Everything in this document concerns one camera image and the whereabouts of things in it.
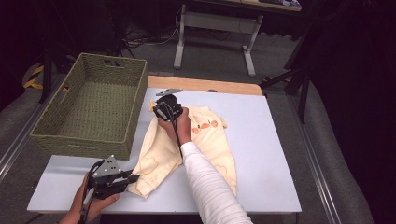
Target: white sleeve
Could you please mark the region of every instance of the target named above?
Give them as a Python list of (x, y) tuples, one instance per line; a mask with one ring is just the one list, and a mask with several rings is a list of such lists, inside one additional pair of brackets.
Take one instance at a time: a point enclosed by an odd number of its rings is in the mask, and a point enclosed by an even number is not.
[(200, 149), (188, 142), (181, 146), (195, 203), (205, 224), (252, 223), (224, 177)]

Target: person's arm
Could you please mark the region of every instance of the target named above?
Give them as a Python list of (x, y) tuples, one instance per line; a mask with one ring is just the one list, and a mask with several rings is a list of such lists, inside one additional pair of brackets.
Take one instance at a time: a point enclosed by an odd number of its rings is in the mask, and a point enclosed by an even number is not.
[[(88, 175), (85, 175), (81, 186), (79, 186), (75, 198), (73, 200), (72, 206), (69, 212), (64, 216), (64, 218), (59, 222), (60, 224), (76, 224), (79, 221), (79, 210), (81, 209), (82, 195), (85, 189), (85, 183), (87, 182)], [(113, 194), (103, 200), (93, 199), (90, 210), (88, 212), (87, 222), (92, 221), (94, 218), (99, 216), (102, 210), (109, 207), (120, 197), (119, 194)]]
[[(183, 113), (177, 119), (177, 133), (190, 187), (202, 221), (205, 224), (252, 223), (227, 181), (191, 141), (188, 114), (189, 110), (183, 108)], [(162, 119), (159, 119), (159, 124), (176, 142), (172, 124)]]

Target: human hand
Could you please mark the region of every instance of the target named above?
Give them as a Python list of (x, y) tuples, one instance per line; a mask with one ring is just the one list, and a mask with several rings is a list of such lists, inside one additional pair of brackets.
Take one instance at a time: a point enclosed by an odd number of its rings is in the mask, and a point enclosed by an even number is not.
[[(86, 182), (88, 181), (88, 173), (85, 174), (84, 180), (82, 181), (81, 186), (79, 186), (75, 198), (73, 200), (72, 206), (69, 212), (64, 216), (64, 218), (59, 222), (60, 224), (68, 224), (73, 223), (76, 224), (80, 218), (80, 209), (81, 209), (81, 202), (83, 200), (83, 194)], [(113, 204), (116, 200), (120, 198), (119, 194), (113, 194), (103, 200), (93, 198), (90, 210), (88, 212), (87, 221), (90, 222), (102, 212), (103, 209), (109, 207)]]
[[(181, 145), (191, 141), (191, 120), (189, 118), (189, 109), (187, 107), (182, 107), (182, 109), (183, 113), (177, 118), (177, 134)], [(177, 144), (177, 138), (172, 122), (158, 118), (158, 124), (166, 130), (168, 136)]]

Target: garment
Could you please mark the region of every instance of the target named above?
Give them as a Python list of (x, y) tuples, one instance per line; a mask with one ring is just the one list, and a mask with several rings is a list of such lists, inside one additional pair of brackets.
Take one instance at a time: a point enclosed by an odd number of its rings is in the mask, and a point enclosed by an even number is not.
[[(236, 195), (236, 171), (223, 129), (225, 122), (207, 106), (189, 106), (189, 117), (192, 141), (223, 175), (233, 194)], [(139, 161), (133, 171), (133, 175), (140, 177), (137, 182), (128, 186), (128, 190), (147, 198), (181, 163), (177, 145), (171, 141), (154, 117), (148, 127)]]
[(252, 223), (228, 183), (193, 143), (181, 146), (187, 177), (205, 224)]

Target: woven basket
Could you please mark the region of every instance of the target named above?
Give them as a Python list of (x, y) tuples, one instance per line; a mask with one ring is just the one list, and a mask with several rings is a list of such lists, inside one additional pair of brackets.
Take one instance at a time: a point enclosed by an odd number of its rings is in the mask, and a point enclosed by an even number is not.
[(30, 135), (51, 155), (129, 160), (147, 86), (146, 61), (82, 53)]

